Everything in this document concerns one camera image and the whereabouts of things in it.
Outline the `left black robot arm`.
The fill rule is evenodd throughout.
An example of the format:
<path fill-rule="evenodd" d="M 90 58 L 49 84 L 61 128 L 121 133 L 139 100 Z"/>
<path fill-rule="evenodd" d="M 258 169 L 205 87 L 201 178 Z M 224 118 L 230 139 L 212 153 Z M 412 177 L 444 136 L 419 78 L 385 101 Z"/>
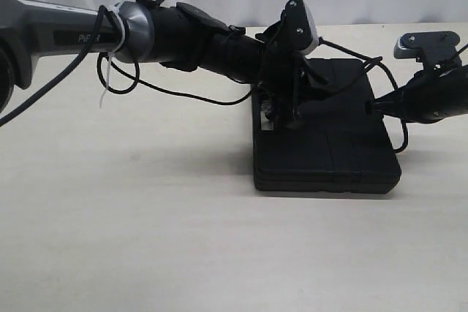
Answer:
<path fill-rule="evenodd" d="M 289 0 L 280 18 L 249 37 L 201 9 L 165 0 L 123 1 L 97 10 L 34 0 L 1 0 L 1 105 L 31 85 L 41 57 L 72 55 L 63 80 L 89 54 L 138 66 L 205 69 L 264 91 L 281 111 L 331 96 L 308 54 L 320 43 L 303 0 Z"/>

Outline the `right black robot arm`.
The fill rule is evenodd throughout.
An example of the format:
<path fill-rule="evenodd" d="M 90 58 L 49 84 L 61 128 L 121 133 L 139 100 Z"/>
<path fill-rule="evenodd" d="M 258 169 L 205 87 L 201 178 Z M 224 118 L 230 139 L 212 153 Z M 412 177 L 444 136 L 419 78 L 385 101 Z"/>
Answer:
<path fill-rule="evenodd" d="M 365 103 L 368 114 L 431 124 L 467 114 L 467 66 L 447 71 L 421 70 L 400 88 Z"/>

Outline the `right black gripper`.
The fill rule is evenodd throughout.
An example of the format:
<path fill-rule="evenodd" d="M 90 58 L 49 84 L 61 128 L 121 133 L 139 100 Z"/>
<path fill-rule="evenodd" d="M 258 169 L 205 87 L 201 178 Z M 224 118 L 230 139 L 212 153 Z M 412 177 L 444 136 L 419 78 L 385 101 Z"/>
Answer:
<path fill-rule="evenodd" d="M 406 123 L 432 124 L 453 117 L 450 92 L 443 83 L 453 70 L 437 75 L 420 71 L 403 88 L 366 101 L 367 114 L 400 115 Z"/>

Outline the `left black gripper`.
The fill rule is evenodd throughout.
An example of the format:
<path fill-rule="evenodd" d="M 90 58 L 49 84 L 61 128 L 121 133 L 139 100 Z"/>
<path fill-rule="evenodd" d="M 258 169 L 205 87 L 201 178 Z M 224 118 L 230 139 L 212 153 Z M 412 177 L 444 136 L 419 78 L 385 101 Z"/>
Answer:
<path fill-rule="evenodd" d="M 260 110 L 270 125 L 289 126 L 298 119 L 301 104 L 329 97 L 329 81 L 293 46 L 284 22 L 274 23 L 255 38 L 265 43 L 266 62 L 259 84 Z"/>

